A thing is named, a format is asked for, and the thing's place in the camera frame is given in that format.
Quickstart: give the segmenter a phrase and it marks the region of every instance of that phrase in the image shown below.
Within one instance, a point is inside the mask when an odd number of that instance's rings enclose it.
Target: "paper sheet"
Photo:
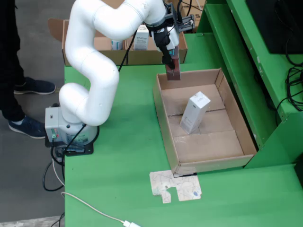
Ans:
[[[197,176],[174,178],[171,170],[150,173],[153,195],[161,195],[163,203],[171,202],[168,188],[176,187],[179,201],[198,200],[201,198],[201,187]]]

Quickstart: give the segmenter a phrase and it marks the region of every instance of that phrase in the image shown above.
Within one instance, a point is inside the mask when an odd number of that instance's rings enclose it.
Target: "black pants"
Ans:
[[[14,96],[14,86],[25,83],[19,49],[15,0],[0,0],[0,110],[11,121],[21,121],[25,116]]]

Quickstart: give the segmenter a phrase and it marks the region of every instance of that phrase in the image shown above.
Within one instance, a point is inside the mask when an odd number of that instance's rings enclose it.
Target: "white robotic arm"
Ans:
[[[117,9],[100,0],[75,1],[66,36],[66,57],[72,67],[90,80],[91,87],[89,92],[75,83],[61,88],[59,99],[66,121],[98,126],[110,114],[119,72],[109,58],[95,50],[96,30],[113,40],[124,40],[143,21],[161,22],[165,14],[162,0],[126,0]]]
[[[76,70],[90,80],[90,90],[76,83],[65,84],[59,93],[61,107],[47,108],[45,129],[51,143],[85,146],[97,135],[97,126],[109,117],[115,98],[119,72],[116,65],[94,48],[95,32],[112,40],[124,40],[143,22],[150,31],[162,62],[175,68],[169,51],[179,44],[179,33],[194,27],[193,16],[177,18],[163,0],[125,0],[113,9],[101,0],[76,0],[65,41],[66,57]]]

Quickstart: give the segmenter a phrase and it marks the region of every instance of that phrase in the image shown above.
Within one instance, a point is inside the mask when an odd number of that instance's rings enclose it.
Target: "person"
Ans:
[[[14,95],[36,93],[48,95],[56,90],[53,83],[24,77],[17,52],[20,49],[15,0],[0,3],[0,110],[9,128],[34,139],[46,136],[43,123],[25,115]]]

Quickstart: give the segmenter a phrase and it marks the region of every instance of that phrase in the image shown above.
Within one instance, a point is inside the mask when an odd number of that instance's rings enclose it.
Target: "blue sneaker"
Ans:
[[[20,125],[16,125],[12,121],[9,121],[9,128],[34,139],[44,139],[46,136],[45,125],[27,116],[25,116]]]
[[[14,94],[23,95],[26,93],[36,93],[39,95],[49,95],[56,90],[55,84],[43,80],[34,80],[30,77],[25,77],[25,84],[15,85]]]

